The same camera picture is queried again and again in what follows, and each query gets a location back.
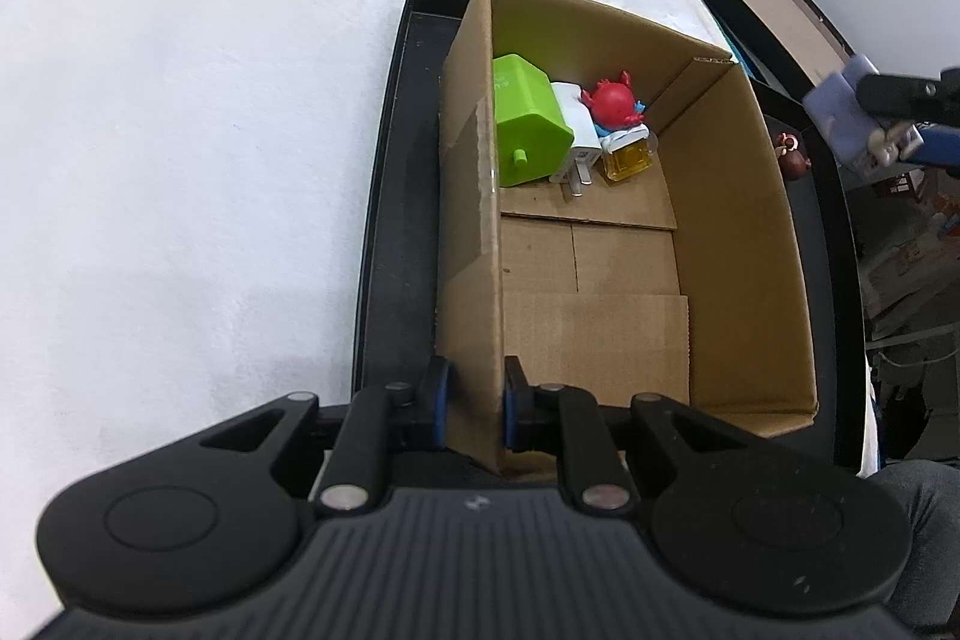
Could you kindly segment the white lavender cube charger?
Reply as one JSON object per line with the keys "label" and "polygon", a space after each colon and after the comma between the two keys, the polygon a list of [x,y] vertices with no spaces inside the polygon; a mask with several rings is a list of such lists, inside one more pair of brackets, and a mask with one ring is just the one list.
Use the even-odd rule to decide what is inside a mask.
{"label": "white lavender cube charger", "polygon": [[877,74],[877,68],[866,55],[855,55],[802,99],[805,112],[814,120],[835,159],[861,177],[880,170],[867,164],[866,143],[872,130],[884,128],[857,103],[857,83],[867,74]]}

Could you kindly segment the brown cardboard box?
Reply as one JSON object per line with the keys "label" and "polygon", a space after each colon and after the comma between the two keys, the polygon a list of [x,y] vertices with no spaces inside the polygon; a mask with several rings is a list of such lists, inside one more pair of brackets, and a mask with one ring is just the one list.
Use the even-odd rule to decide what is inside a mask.
{"label": "brown cardboard box", "polygon": [[[658,136],[649,169],[581,197],[501,188],[491,65],[630,76]],[[818,411],[786,185],[726,49],[589,0],[470,0],[444,62],[436,347],[454,364],[448,442],[500,468],[505,362],[623,406],[678,399],[745,431]]]}

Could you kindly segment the miniature beer mug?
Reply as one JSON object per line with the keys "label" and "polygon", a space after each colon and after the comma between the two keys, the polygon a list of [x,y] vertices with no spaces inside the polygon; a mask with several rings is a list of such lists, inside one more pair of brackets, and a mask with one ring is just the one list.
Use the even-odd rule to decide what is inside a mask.
{"label": "miniature beer mug", "polygon": [[609,182],[626,181],[654,164],[658,138],[646,124],[610,131],[601,138],[602,169]]}

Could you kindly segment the green plastic box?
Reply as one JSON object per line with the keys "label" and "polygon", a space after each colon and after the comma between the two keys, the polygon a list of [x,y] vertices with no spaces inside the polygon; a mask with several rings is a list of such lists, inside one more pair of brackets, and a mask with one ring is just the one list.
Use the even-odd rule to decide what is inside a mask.
{"label": "green plastic box", "polygon": [[548,179],[562,167],[574,133],[539,67],[517,53],[496,57],[493,108],[501,188]]}

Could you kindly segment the red blue creature figurine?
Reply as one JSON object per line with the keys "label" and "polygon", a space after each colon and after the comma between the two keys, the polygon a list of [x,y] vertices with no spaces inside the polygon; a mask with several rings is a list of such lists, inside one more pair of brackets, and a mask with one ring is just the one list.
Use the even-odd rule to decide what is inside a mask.
{"label": "red blue creature figurine", "polygon": [[638,107],[628,71],[622,71],[617,80],[597,81],[592,91],[581,89],[579,101],[605,133],[630,130],[644,122],[644,110]]}

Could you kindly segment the white plug adapter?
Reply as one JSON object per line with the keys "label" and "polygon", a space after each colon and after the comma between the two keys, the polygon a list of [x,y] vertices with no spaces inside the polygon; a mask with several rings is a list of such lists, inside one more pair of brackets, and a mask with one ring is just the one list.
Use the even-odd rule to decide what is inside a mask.
{"label": "white plug adapter", "polygon": [[573,83],[553,81],[551,89],[562,112],[563,122],[573,133],[573,142],[566,151],[563,164],[550,180],[563,185],[573,198],[579,198],[592,184],[592,167],[601,157],[601,142],[592,115],[581,101],[581,88]]}

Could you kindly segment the black shallow tray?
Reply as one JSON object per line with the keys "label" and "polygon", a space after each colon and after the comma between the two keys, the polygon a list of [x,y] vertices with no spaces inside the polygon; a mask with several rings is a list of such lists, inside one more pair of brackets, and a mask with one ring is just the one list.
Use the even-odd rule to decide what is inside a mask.
{"label": "black shallow tray", "polygon": [[[434,353],[438,273],[439,75],[470,0],[405,0],[387,76],[371,177],[353,386],[416,380]],[[789,445],[846,470],[861,466],[864,388],[861,292],[850,213],[835,159],[804,107],[765,81],[752,85],[766,125],[793,130],[814,163],[789,185],[811,303],[817,386],[827,403]]]}

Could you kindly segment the black box lid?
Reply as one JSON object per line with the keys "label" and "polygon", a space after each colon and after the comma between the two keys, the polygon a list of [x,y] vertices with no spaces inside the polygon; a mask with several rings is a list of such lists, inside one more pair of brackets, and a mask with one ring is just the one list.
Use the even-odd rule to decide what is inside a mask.
{"label": "black box lid", "polygon": [[853,57],[814,0],[703,0],[755,80],[799,101]]}

